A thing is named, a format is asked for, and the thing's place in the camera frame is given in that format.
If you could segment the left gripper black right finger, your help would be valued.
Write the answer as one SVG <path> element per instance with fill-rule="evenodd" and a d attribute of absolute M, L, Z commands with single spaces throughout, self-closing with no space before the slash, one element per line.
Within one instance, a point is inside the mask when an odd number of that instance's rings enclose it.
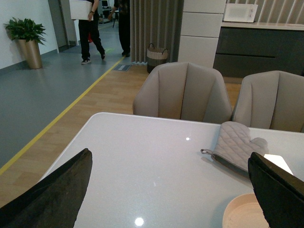
<path fill-rule="evenodd" d="M 271 228 L 304 226 L 304 182 L 253 152 L 248 173 L 255 196 Z"/>

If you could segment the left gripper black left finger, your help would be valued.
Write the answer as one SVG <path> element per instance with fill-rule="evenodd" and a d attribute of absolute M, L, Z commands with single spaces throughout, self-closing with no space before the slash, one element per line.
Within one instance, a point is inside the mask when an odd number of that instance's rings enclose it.
<path fill-rule="evenodd" d="M 86 195 L 92 153 L 83 149 L 0 209 L 2 228 L 72 228 Z"/>

